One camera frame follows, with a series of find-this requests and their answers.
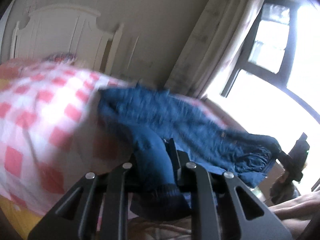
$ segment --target headboard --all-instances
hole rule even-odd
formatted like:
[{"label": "headboard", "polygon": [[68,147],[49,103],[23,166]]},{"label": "headboard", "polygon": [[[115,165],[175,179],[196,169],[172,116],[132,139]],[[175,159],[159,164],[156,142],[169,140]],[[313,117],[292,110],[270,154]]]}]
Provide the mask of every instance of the headboard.
[{"label": "headboard", "polygon": [[[111,73],[116,50],[121,39],[123,24],[115,33],[101,31],[96,26],[100,13],[88,7],[72,4],[54,4],[29,14],[27,26],[13,31],[10,58],[46,57],[56,52],[76,53],[90,68]],[[106,45],[112,41],[108,59]]]}]

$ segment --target window frame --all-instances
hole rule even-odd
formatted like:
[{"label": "window frame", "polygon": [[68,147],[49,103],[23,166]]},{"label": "window frame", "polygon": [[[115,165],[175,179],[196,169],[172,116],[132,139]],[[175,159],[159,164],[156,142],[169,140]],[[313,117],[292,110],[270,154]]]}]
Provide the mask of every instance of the window frame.
[{"label": "window frame", "polygon": [[264,4],[265,3],[282,5],[290,9],[288,41],[287,46],[284,50],[284,57],[279,72],[273,73],[270,70],[267,70],[261,66],[255,65],[254,63],[248,61],[252,47],[254,45],[255,37],[257,35],[259,23],[262,18],[262,10],[260,10],[257,18],[255,19],[252,27],[248,32],[247,37],[244,40],[241,53],[239,55],[238,61],[236,62],[235,68],[233,69],[220,95],[223,97],[228,96],[240,70],[243,69],[248,73],[257,76],[262,80],[282,90],[289,97],[295,100],[300,106],[302,106],[314,119],[316,119],[318,123],[320,123],[320,114],[315,109],[313,109],[306,101],[304,101],[295,93],[287,89],[287,83],[289,81],[297,44],[297,12],[300,7],[300,4],[289,0],[265,0]]}]

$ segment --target pink and white checkered blanket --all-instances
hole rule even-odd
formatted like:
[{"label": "pink and white checkered blanket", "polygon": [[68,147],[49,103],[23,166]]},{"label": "pink and white checkered blanket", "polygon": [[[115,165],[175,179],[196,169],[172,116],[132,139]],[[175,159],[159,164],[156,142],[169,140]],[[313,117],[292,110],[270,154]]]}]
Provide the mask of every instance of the pink and white checkered blanket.
[{"label": "pink and white checkered blanket", "polygon": [[[67,64],[0,66],[0,195],[44,215],[85,173],[128,160],[130,146],[98,124],[98,88],[127,82]],[[199,100],[187,98],[224,125]]]}]

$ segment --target screw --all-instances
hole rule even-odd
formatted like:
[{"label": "screw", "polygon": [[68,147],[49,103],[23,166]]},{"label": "screw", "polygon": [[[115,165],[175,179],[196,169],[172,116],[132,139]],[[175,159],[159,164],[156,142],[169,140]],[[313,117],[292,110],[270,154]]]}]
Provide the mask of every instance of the screw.
[{"label": "screw", "polygon": [[194,162],[188,162],[186,163],[186,167],[188,169],[195,169],[197,167],[197,164],[195,164]]},{"label": "screw", "polygon": [[132,167],[132,163],[124,163],[124,164],[122,164],[122,168],[124,168],[124,169],[131,169],[131,167]]},{"label": "screw", "polygon": [[226,171],[223,173],[223,176],[227,179],[232,179],[234,177],[233,173],[230,171]]},{"label": "screw", "polygon": [[96,176],[96,174],[94,174],[93,172],[88,172],[88,173],[85,175],[85,178],[86,178],[86,179],[93,179],[95,176]]}]

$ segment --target floral curtain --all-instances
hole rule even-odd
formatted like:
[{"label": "floral curtain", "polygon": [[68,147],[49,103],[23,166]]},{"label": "floral curtain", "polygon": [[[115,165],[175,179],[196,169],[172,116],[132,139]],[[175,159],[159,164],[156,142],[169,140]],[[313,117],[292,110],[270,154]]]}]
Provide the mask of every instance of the floral curtain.
[{"label": "floral curtain", "polygon": [[209,0],[165,87],[201,97],[217,73],[234,62],[263,1]]}]

